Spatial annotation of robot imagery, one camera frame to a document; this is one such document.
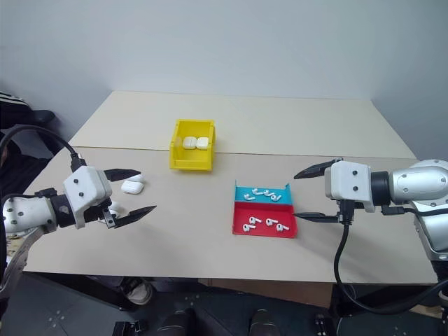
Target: black shoe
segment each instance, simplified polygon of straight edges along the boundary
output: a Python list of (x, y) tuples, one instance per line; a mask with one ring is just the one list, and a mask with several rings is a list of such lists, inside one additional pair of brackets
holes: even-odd
[(176, 311), (157, 329), (157, 336), (194, 336), (196, 314), (191, 308)]
[(280, 331), (265, 309), (259, 309), (251, 319), (249, 336), (280, 336)]

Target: white wall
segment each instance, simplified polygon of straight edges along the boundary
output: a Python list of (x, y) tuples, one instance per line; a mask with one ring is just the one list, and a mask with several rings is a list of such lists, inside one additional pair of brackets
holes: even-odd
[(0, 88), (67, 138), (111, 90), (373, 99), (448, 159), (447, 18), (445, 0), (3, 0)]

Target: yellow plastic tray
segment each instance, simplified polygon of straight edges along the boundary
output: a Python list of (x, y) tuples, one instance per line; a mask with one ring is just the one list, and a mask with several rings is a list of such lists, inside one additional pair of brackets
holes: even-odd
[[(215, 144), (215, 124), (212, 120), (179, 119), (169, 145), (169, 167), (182, 170), (211, 170)], [(184, 149), (185, 137), (208, 137), (206, 150)]]

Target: white tabletop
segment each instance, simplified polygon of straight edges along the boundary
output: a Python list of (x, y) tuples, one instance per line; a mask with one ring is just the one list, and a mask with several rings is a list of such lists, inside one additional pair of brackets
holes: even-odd
[[(235, 180), (242, 186), (282, 188), (290, 183), (296, 211), (335, 214), (326, 199), (323, 178), (293, 180), (294, 174), (330, 157), (217, 154), (210, 173), (172, 171), (167, 151), (79, 148), (98, 169), (133, 168), (148, 184), (140, 195), (113, 184), (112, 200), (128, 211), (157, 208), (139, 222), (116, 230), (88, 223), (47, 234), (32, 247), (26, 270), (151, 277), (211, 277), (334, 281), (333, 258), (340, 224), (297, 220), (296, 239), (232, 234)], [(350, 158), (373, 170), (410, 166), (415, 160)], [(55, 187), (62, 191), (70, 175), (69, 154), (59, 153), (33, 182), (28, 193)], [(354, 283), (426, 284), (436, 281), (412, 215), (384, 217), (356, 212), (342, 255), (343, 280)]]
[(215, 153), (415, 158), (371, 101), (115, 91), (73, 146), (169, 150), (177, 119), (214, 120)]

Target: cable connector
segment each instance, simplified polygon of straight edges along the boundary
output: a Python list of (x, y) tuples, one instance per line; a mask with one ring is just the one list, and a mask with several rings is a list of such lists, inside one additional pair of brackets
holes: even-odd
[(353, 217), (355, 215), (355, 201), (351, 199), (341, 199), (337, 201), (339, 205), (339, 211), (337, 216), (339, 218), (339, 223), (343, 225), (351, 225)]
[(81, 166), (87, 166), (85, 160), (79, 157), (77, 153), (70, 154), (70, 156), (71, 156), (70, 168), (72, 173), (74, 173)]
[(405, 213), (405, 208), (403, 206), (381, 205), (381, 212), (385, 216), (403, 215)]

